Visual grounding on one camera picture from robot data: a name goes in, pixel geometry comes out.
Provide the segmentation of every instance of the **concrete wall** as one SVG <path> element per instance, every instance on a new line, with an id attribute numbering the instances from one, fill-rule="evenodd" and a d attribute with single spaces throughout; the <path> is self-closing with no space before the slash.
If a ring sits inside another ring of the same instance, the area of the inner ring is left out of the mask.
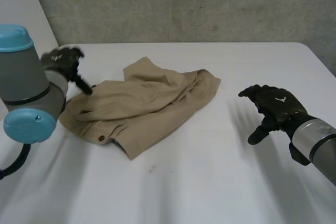
<path id="1" fill-rule="evenodd" d="M 40 0 L 59 44 L 296 41 L 336 74 L 336 0 Z"/>

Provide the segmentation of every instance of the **white table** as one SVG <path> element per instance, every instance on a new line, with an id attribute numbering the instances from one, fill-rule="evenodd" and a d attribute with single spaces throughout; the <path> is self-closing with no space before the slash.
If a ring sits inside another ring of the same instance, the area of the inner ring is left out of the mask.
<path id="1" fill-rule="evenodd" d="M 17 173 L 0 182 L 0 223 L 335 223 L 336 188 L 293 161 L 285 133 L 246 143 L 261 122 L 237 96 L 252 84 L 283 87 L 310 114 L 336 126 L 336 79 L 297 43 L 86 44 L 80 73 L 91 83 L 123 80 L 148 56 L 157 66 L 207 69 L 216 97 L 135 160 L 113 144 L 76 139 L 58 124 Z M 79 91 L 70 87 L 68 97 Z M 0 167 L 21 145 L 0 132 Z"/>

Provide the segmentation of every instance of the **beige cloth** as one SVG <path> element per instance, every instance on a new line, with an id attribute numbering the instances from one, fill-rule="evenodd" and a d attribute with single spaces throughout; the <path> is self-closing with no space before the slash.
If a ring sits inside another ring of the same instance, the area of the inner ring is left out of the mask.
<path id="1" fill-rule="evenodd" d="M 157 67 L 147 57 L 126 67 L 124 78 L 102 82 L 90 96 L 77 95 L 59 120 L 89 142 L 116 140 L 129 159 L 168 136 L 207 105 L 220 84 L 220 79 L 206 70 L 178 73 Z"/>

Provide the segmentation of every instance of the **robotic hand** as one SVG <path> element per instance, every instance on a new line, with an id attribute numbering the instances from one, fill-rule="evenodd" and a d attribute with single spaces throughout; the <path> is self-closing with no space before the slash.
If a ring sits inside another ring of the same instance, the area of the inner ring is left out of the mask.
<path id="1" fill-rule="evenodd" d="M 43 54 L 39 60 L 25 27 L 0 24 L 0 98 L 9 112 L 4 131 L 24 144 L 17 160 L 0 170 L 0 179 L 23 165 L 31 144 L 51 136 L 66 105 L 69 81 L 92 94 L 77 74 L 82 57 L 78 48 L 62 48 Z"/>
<path id="2" fill-rule="evenodd" d="M 248 138 L 260 143 L 271 131 L 284 131 L 290 138 L 292 158 L 302 165 L 312 163 L 336 185 L 336 129 L 310 116 L 296 97 L 285 89 L 251 86 L 239 93 L 248 97 L 265 117 Z"/>

